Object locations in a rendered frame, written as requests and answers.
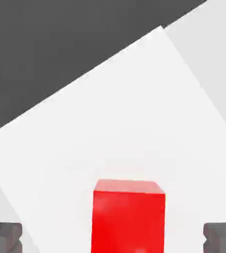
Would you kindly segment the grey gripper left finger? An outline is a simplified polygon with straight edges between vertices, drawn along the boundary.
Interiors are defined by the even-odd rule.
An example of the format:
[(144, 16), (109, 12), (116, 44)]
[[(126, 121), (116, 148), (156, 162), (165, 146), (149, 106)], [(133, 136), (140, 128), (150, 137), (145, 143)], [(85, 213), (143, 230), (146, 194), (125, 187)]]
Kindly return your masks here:
[(23, 253), (21, 223), (0, 222), (0, 253)]

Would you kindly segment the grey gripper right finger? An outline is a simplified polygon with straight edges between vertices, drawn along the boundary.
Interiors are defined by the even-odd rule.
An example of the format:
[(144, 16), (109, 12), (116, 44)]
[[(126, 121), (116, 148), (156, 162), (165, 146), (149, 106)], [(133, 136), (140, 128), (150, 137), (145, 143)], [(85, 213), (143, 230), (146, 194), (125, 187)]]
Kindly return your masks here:
[(226, 222), (205, 223), (203, 253), (226, 253)]

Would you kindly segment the small red cube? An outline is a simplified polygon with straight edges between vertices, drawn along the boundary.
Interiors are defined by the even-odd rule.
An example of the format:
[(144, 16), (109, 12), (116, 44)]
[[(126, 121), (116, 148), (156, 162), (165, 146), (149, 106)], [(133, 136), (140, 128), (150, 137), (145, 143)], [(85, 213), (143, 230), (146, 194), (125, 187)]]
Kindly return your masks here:
[(91, 253), (164, 253), (165, 201), (154, 181), (98, 180)]

